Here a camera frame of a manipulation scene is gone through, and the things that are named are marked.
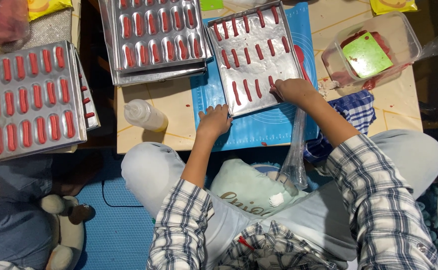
snack package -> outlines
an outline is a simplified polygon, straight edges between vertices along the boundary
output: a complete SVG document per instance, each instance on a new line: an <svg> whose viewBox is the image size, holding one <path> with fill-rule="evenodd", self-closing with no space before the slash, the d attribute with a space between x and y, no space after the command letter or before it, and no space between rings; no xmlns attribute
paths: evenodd
<svg viewBox="0 0 438 270"><path fill-rule="evenodd" d="M29 21L72 7L71 0L28 0Z"/></svg>
<svg viewBox="0 0 438 270"><path fill-rule="evenodd" d="M391 11L417 11L415 0L371 0L371 7L376 15Z"/></svg>

hand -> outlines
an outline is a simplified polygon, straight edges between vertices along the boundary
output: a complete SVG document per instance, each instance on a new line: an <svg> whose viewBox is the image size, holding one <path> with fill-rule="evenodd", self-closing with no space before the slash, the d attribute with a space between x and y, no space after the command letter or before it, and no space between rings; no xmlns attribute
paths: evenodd
<svg viewBox="0 0 438 270"><path fill-rule="evenodd" d="M226 133L232 122L232 118L227 117L228 108L227 104L218 104L216 108L209 106L206 109L207 114L200 111L201 122L199 122L197 136L216 141L220 135Z"/></svg>
<svg viewBox="0 0 438 270"><path fill-rule="evenodd" d="M294 104L299 108L307 111L311 107L311 103L319 101L322 98L316 89L306 80L303 79L287 79L276 80L276 87L271 87L271 92L277 93L279 97L286 102Z"/></svg>

stacked baking trays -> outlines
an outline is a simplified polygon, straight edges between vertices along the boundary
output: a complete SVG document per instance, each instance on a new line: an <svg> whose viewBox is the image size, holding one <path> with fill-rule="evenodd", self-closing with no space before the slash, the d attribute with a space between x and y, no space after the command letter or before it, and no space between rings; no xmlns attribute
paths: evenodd
<svg viewBox="0 0 438 270"><path fill-rule="evenodd" d="M100 126L67 41L0 55L0 160L87 140Z"/></svg>
<svg viewBox="0 0 438 270"><path fill-rule="evenodd" d="M198 0L100 0L115 85L206 71L211 57Z"/></svg>

clear plastic container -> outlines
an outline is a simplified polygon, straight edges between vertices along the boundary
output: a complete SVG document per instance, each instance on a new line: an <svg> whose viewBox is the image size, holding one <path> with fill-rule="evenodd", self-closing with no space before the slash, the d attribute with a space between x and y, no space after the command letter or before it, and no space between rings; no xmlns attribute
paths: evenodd
<svg viewBox="0 0 438 270"><path fill-rule="evenodd" d="M129 124L154 132L165 130L169 123L165 114L142 99L124 105L124 117Z"/></svg>
<svg viewBox="0 0 438 270"><path fill-rule="evenodd" d="M28 0L0 0L0 44L29 34Z"/></svg>
<svg viewBox="0 0 438 270"><path fill-rule="evenodd" d="M360 31L378 32L382 36L385 46L390 48L388 55L393 66L370 77L360 78L348 63L341 44ZM371 90L379 82L384 83L385 77L397 74L408 65L411 65L422 53L422 48L412 30L407 18L401 12L393 11L363 21L348 27L336 34L334 40L322 54L322 60L332 80L337 81L340 87L353 85L362 89Z"/></svg>

light green pillow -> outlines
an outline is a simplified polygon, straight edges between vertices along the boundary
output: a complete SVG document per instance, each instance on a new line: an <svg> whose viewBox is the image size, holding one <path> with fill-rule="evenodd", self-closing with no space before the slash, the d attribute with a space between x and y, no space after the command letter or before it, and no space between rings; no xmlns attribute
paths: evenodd
<svg viewBox="0 0 438 270"><path fill-rule="evenodd" d="M289 207L307 192L297 189L271 165L248 165L239 158L225 161L212 181L210 191L243 211L264 218ZM284 202L271 206L270 197L282 196Z"/></svg>

